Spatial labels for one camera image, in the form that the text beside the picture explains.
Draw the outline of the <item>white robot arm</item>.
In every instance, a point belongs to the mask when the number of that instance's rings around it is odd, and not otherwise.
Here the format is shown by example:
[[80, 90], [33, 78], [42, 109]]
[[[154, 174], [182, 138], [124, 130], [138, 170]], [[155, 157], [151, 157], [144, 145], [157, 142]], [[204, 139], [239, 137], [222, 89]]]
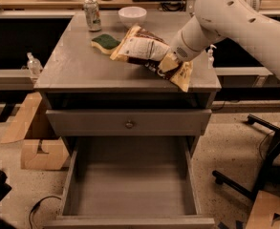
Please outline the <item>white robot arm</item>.
[[280, 22], [245, 0], [196, 0], [194, 15], [170, 44], [180, 61], [191, 61], [209, 45], [229, 38], [280, 80]]

